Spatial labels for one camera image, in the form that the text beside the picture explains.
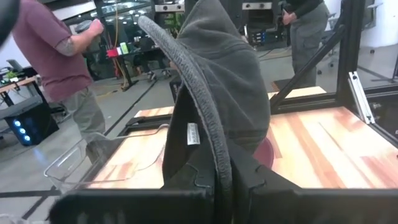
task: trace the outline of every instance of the man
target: man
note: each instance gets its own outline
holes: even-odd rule
[[[66,107],[87,142],[93,140],[91,133],[105,132],[105,121],[89,88],[93,81],[81,53],[103,30],[96,19],[88,30],[72,35],[46,6],[21,0],[12,31],[17,46],[40,74],[46,94]]]
[[[286,0],[283,23],[290,24],[292,63],[297,74],[318,51],[329,18],[329,10],[323,0]],[[317,68],[311,69],[299,87],[317,84]]]

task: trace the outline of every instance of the white tag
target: white tag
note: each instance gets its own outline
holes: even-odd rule
[[[188,123],[187,128],[187,144],[200,144],[198,125],[195,123]]]

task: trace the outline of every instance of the black metal frame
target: black metal frame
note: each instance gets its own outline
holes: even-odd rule
[[[361,42],[361,31],[363,26],[363,14],[365,0],[342,0],[341,15],[343,18],[340,27],[335,31],[328,42],[317,52],[314,57],[289,81],[289,83],[271,98],[272,114],[291,113],[306,110],[319,110],[344,106],[357,114],[357,108],[353,99],[353,92],[349,87],[348,74],[355,72],[358,68],[359,45]],[[338,67],[336,93],[326,93],[313,96],[302,96],[297,98],[286,98],[286,96],[297,86],[297,83],[305,75],[306,71],[313,68],[322,58],[340,42],[340,57]],[[365,94],[370,103],[380,101],[392,101],[398,98],[398,84],[368,88]],[[389,134],[378,124],[369,125],[375,132],[398,148],[398,139]]]

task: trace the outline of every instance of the desk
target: desk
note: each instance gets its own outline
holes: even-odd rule
[[[320,87],[306,88],[293,90],[288,97],[321,92],[324,91]],[[157,108],[140,111],[136,116],[172,111],[173,107]],[[398,187],[396,148],[346,108],[271,116],[267,137],[275,151],[272,170],[303,188]],[[90,187],[161,187],[165,138],[164,131],[125,140],[95,180],[114,180],[120,176],[128,180]]]
[[[144,53],[147,53],[147,52],[151,52],[151,51],[154,51],[154,50],[160,50],[160,47],[154,47],[154,48],[147,49],[147,50],[141,50],[141,49],[139,49],[139,50],[135,50],[135,51],[129,52],[129,53],[127,53],[127,54],[121,54],[121,55],[118,55],[118,56],[116,56],[116,57],[111,57],[110,59],[112,59],[112,58],[118,58],[118,57],[124,57],[124,56],[135,56],[135,55],[139,55],[139,54],[144,54]]]
[[[2,86],[2,87],[0,87],[0,95],[3,98],[4,102],[7,104],[7,106],[12,106],[12,105],[14,105],[14,102],[12,102],[12,100],[8,96],[7,92],[10,90],[13,90],[19,86],[28,86],[28,90],[29,90],[30,94],[34,95],[32,89],[29,88],[29,85],[32,83],[36,83],[35,77],[26,78],[26,79],[18,81],[16,83],[11,83],[9,85]]]

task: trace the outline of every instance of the table leg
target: table leg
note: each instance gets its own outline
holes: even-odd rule
[[[123,69],[124,73],[126,74],[126,77],[124,77],[124,78],[127,79],[127,83],[128,83],[128,86],[125,86],[123,88],[123,91],[127,91],[128,89],[130,89],[130,87],[133,86],[133,83],[131,81],[130,73],[129,73],[128,69],[127,69],[126,63],[124,62],[124,59],[122,58],[119,61],[120,61],[121,69]]]
[[[48,103],[47,100],[45,99],[45,97],[44,97],[42,91],[40,90],[40,88],[39,88],[39,86],[37,85],[36,82],[32,82],[31,85],[27,85],[27,89],[29,90],[29,93],[30,93],[32,96],[39,95],[39,96],[42,98],[43,103],[44,103],[45,105],[47,105],[47,107],[50,107],[50,106],[49,106],[49,103]]]
[[[4,102],[7,104],[7,106],[12,106],[14,105],[14,102],[12,102],[10,96],[8,95],[7,92],[2,92],[0,93],[1,97],[3,98]]]

